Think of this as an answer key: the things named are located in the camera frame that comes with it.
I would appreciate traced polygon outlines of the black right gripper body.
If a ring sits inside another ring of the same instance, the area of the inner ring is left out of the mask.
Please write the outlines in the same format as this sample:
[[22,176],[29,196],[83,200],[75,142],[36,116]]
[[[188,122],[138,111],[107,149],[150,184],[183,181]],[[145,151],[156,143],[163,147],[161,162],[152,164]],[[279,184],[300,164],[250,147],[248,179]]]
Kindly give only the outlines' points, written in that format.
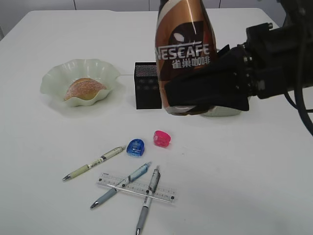
[[270,29],[263,23],[246,29],[248,95],[266,99],[292,91],[302,68],[302,87],[313,85],[313,30],[297,24]]

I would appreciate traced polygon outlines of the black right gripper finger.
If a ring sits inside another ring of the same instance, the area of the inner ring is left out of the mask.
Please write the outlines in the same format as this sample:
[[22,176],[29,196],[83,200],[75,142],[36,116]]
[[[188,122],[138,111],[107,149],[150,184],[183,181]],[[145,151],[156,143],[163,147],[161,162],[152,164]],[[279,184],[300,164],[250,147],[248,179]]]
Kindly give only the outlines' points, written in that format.
[[175,77],[164,86],[169,105],[248,111],[245,56],[242,46],[226,46],[207,67]]

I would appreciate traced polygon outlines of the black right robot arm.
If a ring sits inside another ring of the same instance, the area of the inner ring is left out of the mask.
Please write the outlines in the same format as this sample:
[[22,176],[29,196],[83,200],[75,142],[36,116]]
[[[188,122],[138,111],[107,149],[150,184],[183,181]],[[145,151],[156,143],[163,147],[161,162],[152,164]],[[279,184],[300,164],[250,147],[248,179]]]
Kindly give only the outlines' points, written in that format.
[[313,84],[313,3],[283,0],[291,23],[246,29],[247,40],[224,46],[209,66],[175,77],[165,85],[171,106],[249,109],[248,97],[267,99]]

